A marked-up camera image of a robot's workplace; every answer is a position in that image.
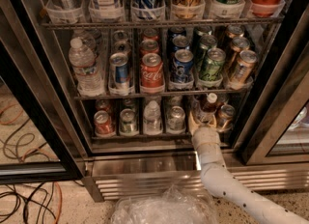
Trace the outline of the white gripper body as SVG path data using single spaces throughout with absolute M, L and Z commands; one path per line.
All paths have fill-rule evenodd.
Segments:
M 204 126 L 202 124 L 197 124 L 195 122 L 191 123 L 190 124 L 190 133 L 192 135 L 195 134 L 195 132 L 198 130 L 198 129 L 201 129 L 201 128 L 210 128 L 210 126 Z

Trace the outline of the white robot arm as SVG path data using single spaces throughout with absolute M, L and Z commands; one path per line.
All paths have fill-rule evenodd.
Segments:
M 201 167 L 204 188 L 214 197 L 222 197 L 252 216 L 260 224 L 309 224 L 299 215 L 250 190 L 226 168 L 216 130 L 201 126 L 188 114 L 188 129 Z

